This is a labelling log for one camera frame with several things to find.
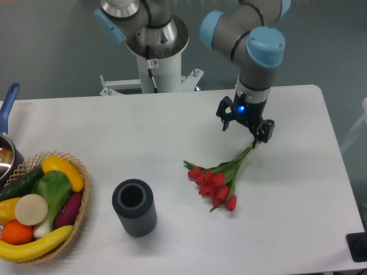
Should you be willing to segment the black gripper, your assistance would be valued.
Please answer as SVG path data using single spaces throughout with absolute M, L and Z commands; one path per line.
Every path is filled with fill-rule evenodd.
M 245 94 L 241 96 L 235 94 L 234 102 L 228 96 L 225 96 L 219 102 L 216 116 L 221 119 L 222 130 L 226 131 L 229 123 L 234 119 L 233 110 L 235 120 L 247 127 L 250 133 L 253 134 L 252 148 L 255 149 L 258 143 L 268 143 L 272 137 L 275 122 L 264 120 L 262 117 L 267 100 L 261 103 L 249 103 L 246 99 Z

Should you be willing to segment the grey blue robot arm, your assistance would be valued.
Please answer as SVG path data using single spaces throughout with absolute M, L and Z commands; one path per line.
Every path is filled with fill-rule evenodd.
M 270 140 L 275 123 L 263 111 L 283 61 L 284 35 L 272 24 L 290 1 L 241 1 L 231 15 L 211 11 L 199 28 L 201 41 L 240 68 L 234 98 L 219 103 L 223 127 L 231 121 L 247 127 L 255 143 Z M 135 54 L 143 93 L 180 92 L 181 54 L 189 42 L 188 28 L 175 16 L 170 1 L 101 1 L 94 17 L 114 42 L 125 42 Z

